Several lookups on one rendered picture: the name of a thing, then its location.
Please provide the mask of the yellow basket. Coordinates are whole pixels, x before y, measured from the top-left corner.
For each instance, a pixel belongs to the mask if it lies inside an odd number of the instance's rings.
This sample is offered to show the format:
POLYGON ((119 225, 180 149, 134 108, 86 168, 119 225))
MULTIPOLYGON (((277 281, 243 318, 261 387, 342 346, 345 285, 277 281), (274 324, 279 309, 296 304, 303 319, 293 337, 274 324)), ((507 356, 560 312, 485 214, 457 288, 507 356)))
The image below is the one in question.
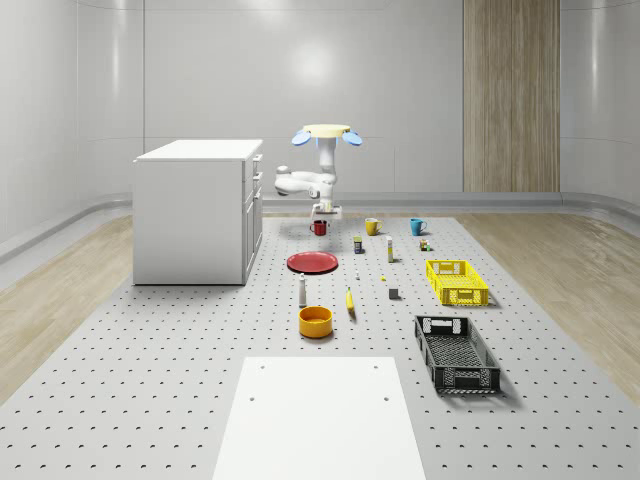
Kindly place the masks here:
POLYGON ((466 260, 427 260, 426 276, 443 305, 488 304, 488 286, 466 260))

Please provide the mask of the yellow bowl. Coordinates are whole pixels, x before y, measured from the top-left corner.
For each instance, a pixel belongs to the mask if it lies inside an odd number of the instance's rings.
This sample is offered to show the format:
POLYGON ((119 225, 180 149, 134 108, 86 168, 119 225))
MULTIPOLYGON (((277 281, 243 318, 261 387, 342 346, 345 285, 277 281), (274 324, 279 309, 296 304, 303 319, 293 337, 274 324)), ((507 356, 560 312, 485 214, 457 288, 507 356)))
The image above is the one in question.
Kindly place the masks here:
POLYGON ((332 312, 322 306, 307 306, 299 311, 299 331, 309 338, 322 338, 333 331, 332 312))

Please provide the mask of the drone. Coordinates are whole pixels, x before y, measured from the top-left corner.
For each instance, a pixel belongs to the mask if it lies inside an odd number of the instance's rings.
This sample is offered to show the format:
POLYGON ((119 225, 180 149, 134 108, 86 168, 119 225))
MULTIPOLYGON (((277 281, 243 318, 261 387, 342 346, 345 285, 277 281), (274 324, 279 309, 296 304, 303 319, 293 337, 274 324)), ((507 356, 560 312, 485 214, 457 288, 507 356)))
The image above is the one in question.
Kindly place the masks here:
POLYGON ((341 124, 312 124, 305 125, 299 130, 291 140, 295 146, 307 143, 311 138, 327 139, 341 137, 345 142, 359 146, 362 144, 362 138, 348 125, 341 124))

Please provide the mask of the red plate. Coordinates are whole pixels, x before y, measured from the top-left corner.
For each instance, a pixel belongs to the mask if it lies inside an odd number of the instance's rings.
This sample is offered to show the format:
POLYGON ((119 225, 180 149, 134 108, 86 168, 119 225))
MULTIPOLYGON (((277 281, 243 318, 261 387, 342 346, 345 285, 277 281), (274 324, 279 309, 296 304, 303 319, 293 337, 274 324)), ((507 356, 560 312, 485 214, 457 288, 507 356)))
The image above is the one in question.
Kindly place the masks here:
POLYGON ((328 252, 307 251, 290 256, 287 259, 289 269, 305 274, 323 274, 338 267, 337 258, 328 252))

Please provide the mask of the white board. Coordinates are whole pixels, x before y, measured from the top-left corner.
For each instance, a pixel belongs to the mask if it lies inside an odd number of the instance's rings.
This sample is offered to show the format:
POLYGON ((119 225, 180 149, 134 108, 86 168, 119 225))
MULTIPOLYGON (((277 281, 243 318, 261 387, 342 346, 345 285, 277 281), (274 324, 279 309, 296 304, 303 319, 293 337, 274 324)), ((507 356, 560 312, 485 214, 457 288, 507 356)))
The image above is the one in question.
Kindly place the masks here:
POLYGON ((248 357, 213 480, 425 480, 391 357, 248 357))

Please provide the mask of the dark grey basket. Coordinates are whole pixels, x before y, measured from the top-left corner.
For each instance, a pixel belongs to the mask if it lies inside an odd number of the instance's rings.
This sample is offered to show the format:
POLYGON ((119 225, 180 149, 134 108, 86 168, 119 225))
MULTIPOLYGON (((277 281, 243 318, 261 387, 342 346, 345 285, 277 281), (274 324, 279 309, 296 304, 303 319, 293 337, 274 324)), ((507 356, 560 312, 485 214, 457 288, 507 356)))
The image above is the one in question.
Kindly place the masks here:
POLYGON ((414 321, 414 335, 436 390, 500 390, 501 370, 468 318, 416 315, 414 321))

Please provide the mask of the white cabinet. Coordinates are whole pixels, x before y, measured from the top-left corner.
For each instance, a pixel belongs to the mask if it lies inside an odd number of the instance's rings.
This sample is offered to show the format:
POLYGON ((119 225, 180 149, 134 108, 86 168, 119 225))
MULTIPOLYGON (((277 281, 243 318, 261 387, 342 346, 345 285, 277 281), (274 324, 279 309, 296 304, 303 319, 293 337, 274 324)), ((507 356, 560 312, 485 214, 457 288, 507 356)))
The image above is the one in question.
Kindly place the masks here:
POLYGON ((134 161, 134 283, 246 283, 261 241, 261 147, 176 140, 134 161))

